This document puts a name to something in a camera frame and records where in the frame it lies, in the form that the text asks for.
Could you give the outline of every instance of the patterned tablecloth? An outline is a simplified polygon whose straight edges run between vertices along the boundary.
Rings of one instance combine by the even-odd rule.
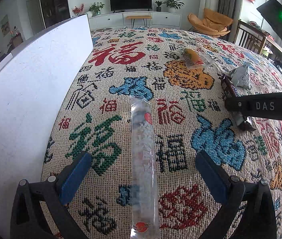
[[[269,181],[282,237],[282,121],[252,118],[254,133],[238,130],[224,108],[219,80],[250,62],[252,89],[238,88],[241,95],[282,92],[277,69],[242,47],[183,30],[112,29],[92,37],[94,50],[63,101],[42,172],[45,180],[81,150],[93,155],[92,168],[67,206],[88,238],[130,236],[130,95],[151,104],[161,238],[198,238],[220,208],[195,168],[202,149],[229,175]],[[185,47],[208,54],[215,63],[188,70],[180,54]],[[228,235],[243,210],[244,204]]]

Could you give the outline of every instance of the wrapped snack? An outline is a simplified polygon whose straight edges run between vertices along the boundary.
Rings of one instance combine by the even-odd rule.
[[[208,55],[199,55],[193,49],[180,49],[185,65],[188,69],[206,68],[213,64],[213,60]]]
[[[159,239],[155,144],[150,104],[130,97],[132,131],[132,228],[130,238]]]
[[[222,89],[227,98],[240,96],[235,86],[231,82],[230,77],[224,74],[220,77],[220,79],[221,79]],[[243,116],[242,113],[240,112],[231,112],[231,115],[239,129],[243,131],[247,130],[250,132],[256,130],[255,128],[252,127],[252,122],[250,120],[250,117]]]
[[[251,88],[251,79],[249,77],[249,66],[250,63],[245,63],[242,66],[235,68],[230,71],[232,83],[234,86],[240,86],[243,88]]]

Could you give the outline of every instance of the green leafy plant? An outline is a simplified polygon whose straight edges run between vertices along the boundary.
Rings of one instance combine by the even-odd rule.
[[[176,8],[176,9],[180,9],[181,6],[184,5],[184,3],[181,2],[180,0],[165,0],[163,3],[166,4],[167,7]]]
[[[161,2],[161,1],[155,1],[155,3],[156,3],[156,5],[157,5],[158,7],[160,7],[160,6],[162,5],[162,2]]]
[[[101,9],[103,9],[105,4],[103,3],[94,3],[90,6],[89,11],[94,11],[95,13],[99,12]]]

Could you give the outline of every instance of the white vase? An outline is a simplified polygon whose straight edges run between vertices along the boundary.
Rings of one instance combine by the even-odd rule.
[[[176,8],[175,7],[168,7],[168,12],[170,13],[176,13]]]
[[[88,11],[87,15],[88,15],[88,18],[91,18],[93,16],[93,12],[92,11]]]

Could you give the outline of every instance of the orange leather chair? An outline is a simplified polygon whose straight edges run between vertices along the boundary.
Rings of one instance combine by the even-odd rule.
[[[188,20],[197,31],[212,37],[228,34],[230,30],[227,27],[233,23],[233,19],[208,8],[204,9],[203,20],[200,20],[193,13],[188,15]]]

